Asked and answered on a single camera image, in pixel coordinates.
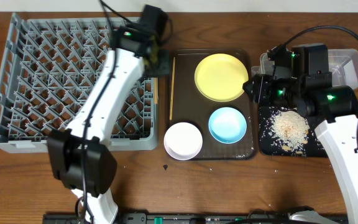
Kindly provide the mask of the pile of rice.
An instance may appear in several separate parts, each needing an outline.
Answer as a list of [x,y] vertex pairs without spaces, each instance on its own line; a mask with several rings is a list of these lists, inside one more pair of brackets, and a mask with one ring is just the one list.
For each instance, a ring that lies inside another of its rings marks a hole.
[[267,127],[262,136],[268,138],[269,146],[300,154],[308,143],[309,124],[297,112],[273,110],[266,122]]

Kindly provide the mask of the light blue bowl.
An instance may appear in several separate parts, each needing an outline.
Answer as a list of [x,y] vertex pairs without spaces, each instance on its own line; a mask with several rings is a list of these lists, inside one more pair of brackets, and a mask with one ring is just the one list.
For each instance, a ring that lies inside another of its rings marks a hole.
[[240,141],[247,132],[247,121],[240,111],[223,107],[214,111],[208,120],[212,137],[223,144]]

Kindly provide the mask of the white pink bowl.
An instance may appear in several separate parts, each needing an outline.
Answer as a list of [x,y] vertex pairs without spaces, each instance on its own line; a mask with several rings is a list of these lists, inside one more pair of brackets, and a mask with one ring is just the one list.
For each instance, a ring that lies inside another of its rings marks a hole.
[[180,122],[170,126],[164,135],[165,151],[172,158],[187,161],[201,151],[203,137],[200,130],[193,124]]

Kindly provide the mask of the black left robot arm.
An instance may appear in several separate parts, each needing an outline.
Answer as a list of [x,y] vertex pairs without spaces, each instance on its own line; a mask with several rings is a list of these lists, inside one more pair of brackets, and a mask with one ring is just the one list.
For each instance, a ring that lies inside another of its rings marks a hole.
[[76,216],[84,223],[113,223],[118,213],[110,186],[117,161],[111,134],[132,87],[158,68],[163,28],[121,26],[112,33],[103,70],[86,103],[64,131],[51,131],[47,149],[53,176],[78,196]]

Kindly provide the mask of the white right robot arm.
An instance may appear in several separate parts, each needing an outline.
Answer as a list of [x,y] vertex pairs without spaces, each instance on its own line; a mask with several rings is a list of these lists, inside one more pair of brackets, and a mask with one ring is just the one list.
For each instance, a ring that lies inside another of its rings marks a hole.
[[354,90],[334,86],[324,44],[279,45],[267,52],[272,74],[254,75],[243,85],[259,106],[291,108],[317,121],[318,141],[331,162],[349,223],[358,223],[358,100]]

